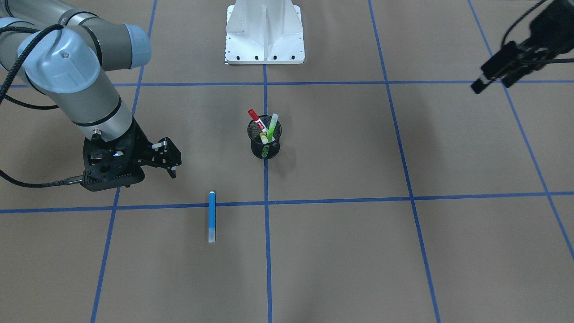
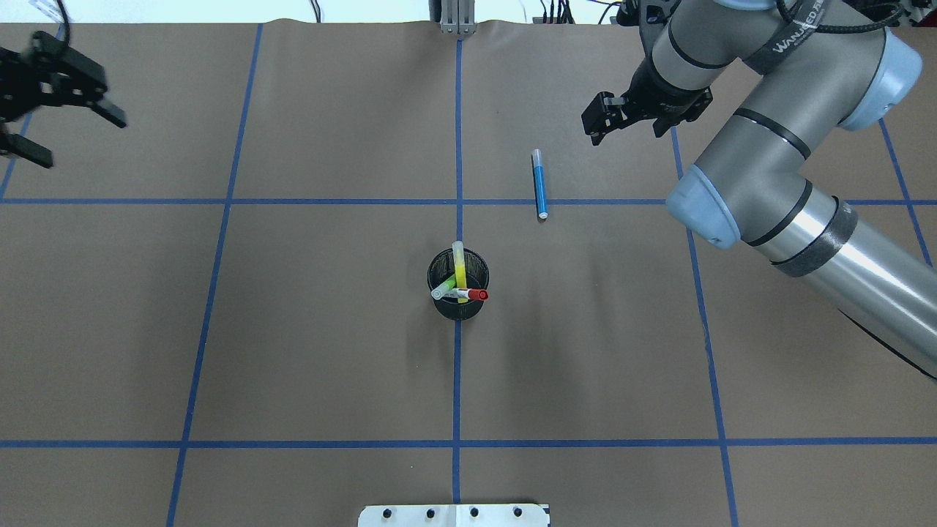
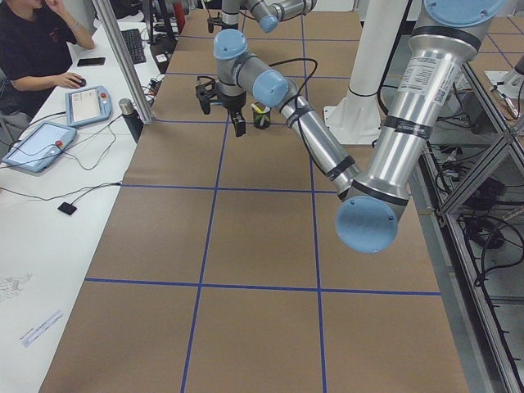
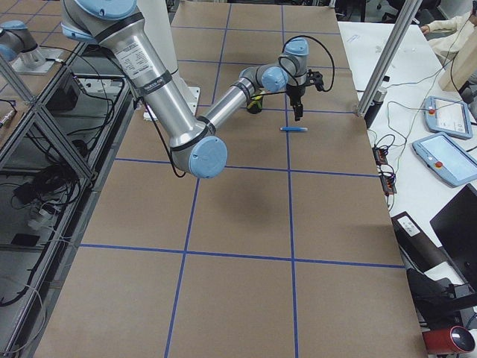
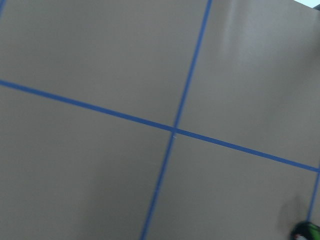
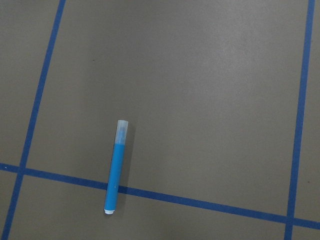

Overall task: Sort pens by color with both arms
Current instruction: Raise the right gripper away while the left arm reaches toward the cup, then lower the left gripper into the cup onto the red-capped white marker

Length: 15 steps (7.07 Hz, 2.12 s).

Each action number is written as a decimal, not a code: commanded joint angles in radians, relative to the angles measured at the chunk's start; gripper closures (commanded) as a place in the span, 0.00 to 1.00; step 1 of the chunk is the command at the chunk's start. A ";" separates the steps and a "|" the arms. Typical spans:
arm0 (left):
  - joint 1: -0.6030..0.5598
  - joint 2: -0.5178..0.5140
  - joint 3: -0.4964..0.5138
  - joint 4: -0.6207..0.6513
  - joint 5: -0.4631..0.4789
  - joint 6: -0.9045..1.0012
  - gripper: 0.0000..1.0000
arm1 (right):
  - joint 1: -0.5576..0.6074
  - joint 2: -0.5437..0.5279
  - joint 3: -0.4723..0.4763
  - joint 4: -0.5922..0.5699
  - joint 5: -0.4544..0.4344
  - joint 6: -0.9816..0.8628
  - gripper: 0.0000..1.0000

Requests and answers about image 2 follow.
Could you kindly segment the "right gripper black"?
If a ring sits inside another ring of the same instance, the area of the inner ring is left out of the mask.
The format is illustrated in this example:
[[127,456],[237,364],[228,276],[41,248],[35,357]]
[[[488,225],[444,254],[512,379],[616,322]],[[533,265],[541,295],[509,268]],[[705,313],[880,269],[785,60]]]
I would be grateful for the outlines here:
[[[40,106],[89,106],[104,120],[126,129],[126,111],[103,97],[103,67],[57,39],[30,34],[26,49],[2,49],[1,118],[14,122]],[[48,148],[19,134],[1,133],[1,156],[24,159],[45,169],[54,165]]]

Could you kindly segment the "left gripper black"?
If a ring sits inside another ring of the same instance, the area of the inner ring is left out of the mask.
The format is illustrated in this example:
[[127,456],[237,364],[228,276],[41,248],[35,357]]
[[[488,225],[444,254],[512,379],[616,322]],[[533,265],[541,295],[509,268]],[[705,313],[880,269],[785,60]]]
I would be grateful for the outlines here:
[[712,88],[686,90],[663,79],[649,58],[642,60],[622,97],[599,92],[582,111],[583,133],[599,146],[613,131],[652,120],[657,138],[682,122],[693,123],[712,104]]

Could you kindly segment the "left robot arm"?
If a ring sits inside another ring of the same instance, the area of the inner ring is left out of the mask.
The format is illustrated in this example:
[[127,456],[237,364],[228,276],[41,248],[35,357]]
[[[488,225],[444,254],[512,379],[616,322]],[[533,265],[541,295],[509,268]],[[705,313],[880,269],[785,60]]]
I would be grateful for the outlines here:
[[836,129],[862,130],[909,94],[919,53],[843,1],[624,1],[645,56],[623,94],[583,110],[593,146],[643,120],[662,137],[712,103],[739,61],[760,80],[666,199],[720,249],[753,247],[905,363],[935,378],[935,271],[800,169]]

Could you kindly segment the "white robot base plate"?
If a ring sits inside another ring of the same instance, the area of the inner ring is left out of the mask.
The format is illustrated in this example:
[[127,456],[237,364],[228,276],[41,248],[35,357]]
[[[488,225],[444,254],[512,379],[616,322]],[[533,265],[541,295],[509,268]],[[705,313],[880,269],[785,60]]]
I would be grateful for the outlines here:
[[508,504],[386,504],[368,506],[358,526],[551,526],[549,506]]

